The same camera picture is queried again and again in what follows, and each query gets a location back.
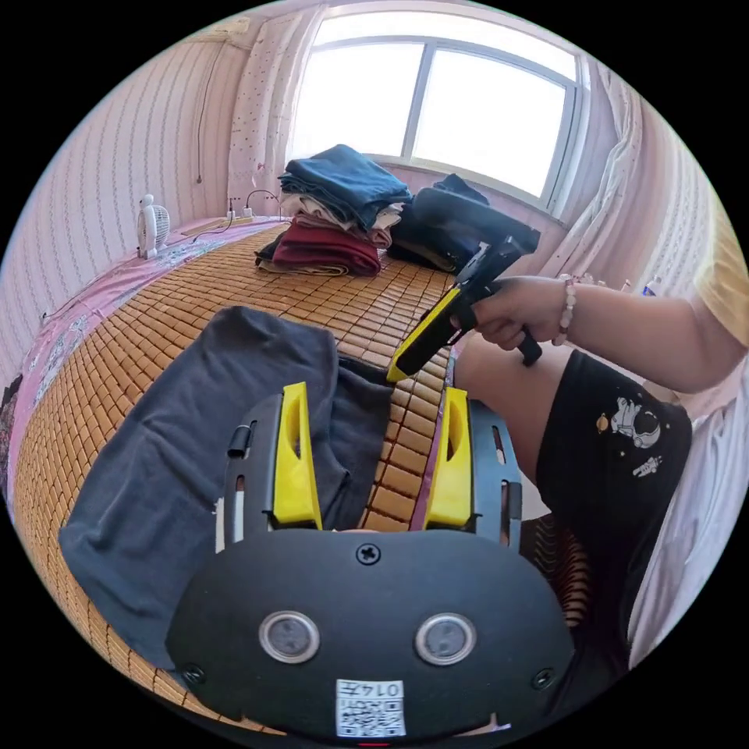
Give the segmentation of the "person's right hand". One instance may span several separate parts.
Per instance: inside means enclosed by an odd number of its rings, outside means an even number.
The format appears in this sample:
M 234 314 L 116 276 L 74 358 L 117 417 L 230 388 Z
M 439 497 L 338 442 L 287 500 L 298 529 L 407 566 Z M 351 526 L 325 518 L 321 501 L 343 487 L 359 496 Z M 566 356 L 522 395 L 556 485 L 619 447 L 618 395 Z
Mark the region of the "person's right hand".
M 518 276 L 473 306 L 477 332 L 510 351 L 531 337 L 537 343 L 564 338 L 571 322 L 574 293 L 563 280 Z

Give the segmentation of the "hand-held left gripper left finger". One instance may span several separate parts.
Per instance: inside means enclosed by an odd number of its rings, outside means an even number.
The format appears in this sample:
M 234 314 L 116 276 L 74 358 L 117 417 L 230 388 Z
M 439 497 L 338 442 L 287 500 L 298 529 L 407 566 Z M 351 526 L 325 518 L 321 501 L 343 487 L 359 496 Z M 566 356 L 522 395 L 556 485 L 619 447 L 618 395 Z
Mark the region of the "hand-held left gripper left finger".
M 284 387 L 275 451 L 273 517 L 279 526 L 322 529 L 307 385 Z

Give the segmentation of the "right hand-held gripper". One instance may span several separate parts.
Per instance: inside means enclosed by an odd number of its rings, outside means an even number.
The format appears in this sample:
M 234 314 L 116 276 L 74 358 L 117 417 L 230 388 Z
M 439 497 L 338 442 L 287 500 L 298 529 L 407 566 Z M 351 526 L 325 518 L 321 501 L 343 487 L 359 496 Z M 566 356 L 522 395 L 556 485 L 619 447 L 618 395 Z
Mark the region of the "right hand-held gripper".
M 396 349 L 386 381 L 396 384 L 413 377 L 439 350 L 474 329 L 477 322 L 473 306 L 496 294 L 502 285 L 499 276 L 526 254 L 527 250 L 511 236 L 478 252 L 458 274 L 454 287 L 424 313 Z

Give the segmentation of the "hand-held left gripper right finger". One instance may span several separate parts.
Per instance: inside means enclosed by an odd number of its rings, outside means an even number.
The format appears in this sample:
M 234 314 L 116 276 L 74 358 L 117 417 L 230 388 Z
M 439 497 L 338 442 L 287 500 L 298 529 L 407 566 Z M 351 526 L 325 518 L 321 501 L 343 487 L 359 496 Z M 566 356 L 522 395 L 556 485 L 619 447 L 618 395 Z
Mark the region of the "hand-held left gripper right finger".
M 423 529 L 462 530 L 473 511 L 472 444 L 467 393 L 448 387 Z

